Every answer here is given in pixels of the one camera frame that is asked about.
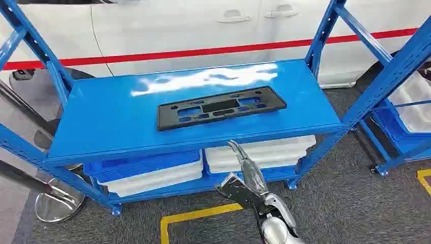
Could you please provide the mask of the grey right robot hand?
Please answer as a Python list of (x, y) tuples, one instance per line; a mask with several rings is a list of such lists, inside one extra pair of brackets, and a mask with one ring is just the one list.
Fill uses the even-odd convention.
[(244, 149), (234, 140), (228, 141), (240, 164), (245, 185), (256, 195), (262, 196), (269, 192), (267, 183), (257, 164), (249, 158)]

